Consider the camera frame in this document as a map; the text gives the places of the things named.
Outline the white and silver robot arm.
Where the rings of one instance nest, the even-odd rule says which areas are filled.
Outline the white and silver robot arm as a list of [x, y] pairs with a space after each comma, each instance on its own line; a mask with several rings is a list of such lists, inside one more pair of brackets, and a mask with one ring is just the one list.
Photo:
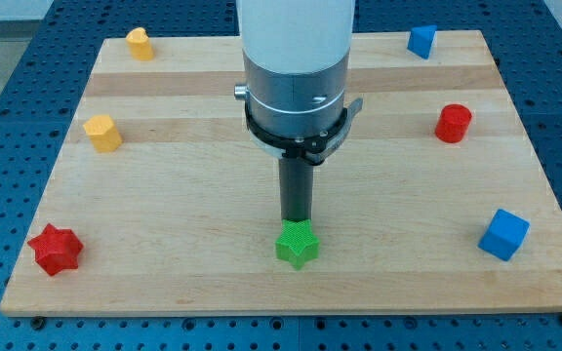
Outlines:
[[318, 165], [347, 136], [361, 105], [345, 108], [354, 0], [239, 0], [251, 135], [277, 158]]

